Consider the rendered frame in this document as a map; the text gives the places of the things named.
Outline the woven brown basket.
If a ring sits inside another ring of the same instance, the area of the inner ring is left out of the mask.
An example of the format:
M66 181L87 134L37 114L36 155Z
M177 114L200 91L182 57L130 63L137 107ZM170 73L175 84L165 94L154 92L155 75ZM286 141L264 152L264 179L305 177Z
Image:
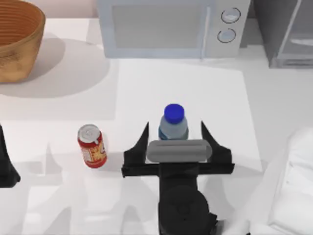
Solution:
M35 65L46 16L23 0L0 0L0 83L28 78Z

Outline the red and white can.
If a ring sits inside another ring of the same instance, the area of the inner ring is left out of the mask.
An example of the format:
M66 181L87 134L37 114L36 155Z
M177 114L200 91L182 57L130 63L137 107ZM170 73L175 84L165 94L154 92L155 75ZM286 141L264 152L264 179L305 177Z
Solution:
M107 160L102 132L93 124L83 125L77 133L85 164L90 168L99 168Z

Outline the round microwave knob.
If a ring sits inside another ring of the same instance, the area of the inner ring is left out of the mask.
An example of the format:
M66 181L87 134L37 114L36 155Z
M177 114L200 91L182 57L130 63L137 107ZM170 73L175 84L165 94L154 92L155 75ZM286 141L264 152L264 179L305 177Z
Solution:
M221 30L217 35L218 41L223 44L231 43L235 38L236 32L231 28Z
M221 13L222 21L227 24L235 23L240 18L240 16L241 12L236 7L226 9Z

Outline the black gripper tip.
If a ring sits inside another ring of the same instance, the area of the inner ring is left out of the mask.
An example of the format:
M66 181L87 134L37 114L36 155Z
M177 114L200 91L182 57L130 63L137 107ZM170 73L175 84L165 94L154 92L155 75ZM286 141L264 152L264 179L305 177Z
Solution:
M20 181L21 177L7 153L3 128L0 125L0 188L13 188Z

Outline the grey cabinet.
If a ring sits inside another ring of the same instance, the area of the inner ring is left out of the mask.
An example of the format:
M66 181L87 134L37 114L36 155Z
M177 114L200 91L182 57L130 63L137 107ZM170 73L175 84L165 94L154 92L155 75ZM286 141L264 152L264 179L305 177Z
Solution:
M271 69L313 69L313 0L254 0Z

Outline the pale microwave door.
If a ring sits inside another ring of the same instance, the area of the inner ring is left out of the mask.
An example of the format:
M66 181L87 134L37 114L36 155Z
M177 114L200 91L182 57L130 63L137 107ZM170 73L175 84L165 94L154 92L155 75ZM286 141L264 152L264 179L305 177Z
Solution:
M215 0L96 0L108 58L201 58Z

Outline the pale microwave oven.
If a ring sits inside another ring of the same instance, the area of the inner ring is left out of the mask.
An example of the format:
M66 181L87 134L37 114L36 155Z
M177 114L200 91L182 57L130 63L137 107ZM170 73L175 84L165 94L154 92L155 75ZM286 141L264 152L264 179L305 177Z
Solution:
M247 19L251 0L215 0L216 7L211 12L205 58L228 58L237 55ZM241 16L235 23L224 23L221 13L229 8L236 7ZM221 30L231 28L236 32L236 38L227 44L218 41L217 35Z

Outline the clear bottle with blue cap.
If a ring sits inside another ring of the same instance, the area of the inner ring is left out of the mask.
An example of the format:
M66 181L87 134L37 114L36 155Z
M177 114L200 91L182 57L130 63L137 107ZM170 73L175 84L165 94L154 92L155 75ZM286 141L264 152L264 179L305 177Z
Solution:
M168 104L164 108L158 128L160 140L187 140L189 136L188 122L184 108L177 103Z

